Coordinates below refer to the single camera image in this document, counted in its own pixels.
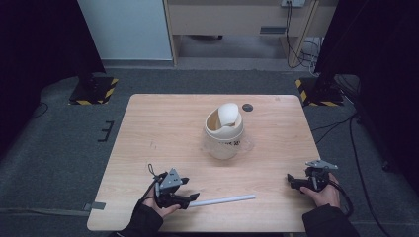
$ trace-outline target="black sleeve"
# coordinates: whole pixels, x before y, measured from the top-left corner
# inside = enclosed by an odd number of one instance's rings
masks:
[[[153,208],[144,204],[135,207],[129,225],[109,237],[153,237],[163,224],[163,218]]]
[[[302,216],[308,237],[360,236],[355,227],[338,207],[322,205]]]

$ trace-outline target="wooden tabletop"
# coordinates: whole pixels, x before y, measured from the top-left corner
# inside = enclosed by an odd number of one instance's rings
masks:
[[[254,144],[228,160],[203,149],[207,115],[235,103]],[[244,112],[244,104],[253,111]],[[300,100],[288,95],[133,95],[92,209],[90,230],[121,230],[152,182],[175,168],[190,179],[176,192],[198,200],[256,195],[255,199],[190,207],[166,217],[160,231],[303,232],[301,216],[314,208],[292,190],[287,174],[304,178],[305,162],[319,159]]]

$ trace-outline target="yellow and black striped tape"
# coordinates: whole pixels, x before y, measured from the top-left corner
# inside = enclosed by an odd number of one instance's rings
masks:
[[[333,102],[311,102],[307,96],[307,93],[304,90],[304,87],[302,86],[301,81],[295,80],[296,87],[298,88],[299,94],[301,95],[302,104],[305,106],[342,106],[340,103],[333,103]]]
[[[70,105],[81,105],[81,106],[88,106],[88,105],[98,105],[98,104],[106,104],[111,99],[112,94],[114,93],[115,87],[117,86],[118,79],[113,78],[111,81],[111,84],[109,85],[106,93],[104,94],[103,98],[100,98],[98,100],[74,100],[70,101]]]

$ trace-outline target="hand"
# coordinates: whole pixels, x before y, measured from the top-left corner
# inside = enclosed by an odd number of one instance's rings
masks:
[[[329,173],[329,179],[336,184],[338,181],[336,178]],[[339,200],[339,191],[335,189],[335,187],[331,185],[327,185],[321,192],[315,192],[307,187],[301,187],[299,190],[305,193],[307,196],[313,198],[317,207],[330,204],[331,206],[336,206],[340,208],[340,200]]]
[[[143,201],[142,203],[148,207],[153,208],[157,214],[159,214],[162,218],[166,217],[167,215],[175,212],[177,209],[181,208],[181,205],[179,204],[175,204],[172,206],[169,206],[167,208],[160,208],[158,207],[156,201],[154,200],[154,189],[151,189],[146,197],[146,200]]]

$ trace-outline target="mini desktop trash bin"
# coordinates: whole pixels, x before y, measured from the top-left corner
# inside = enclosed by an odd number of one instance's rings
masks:
[[[240,149],[240,138],[243,135],[243,119],[238,106],[227,103],[213,112],[206,119],[206,148],[211,156],[217,159],[234,157]]]

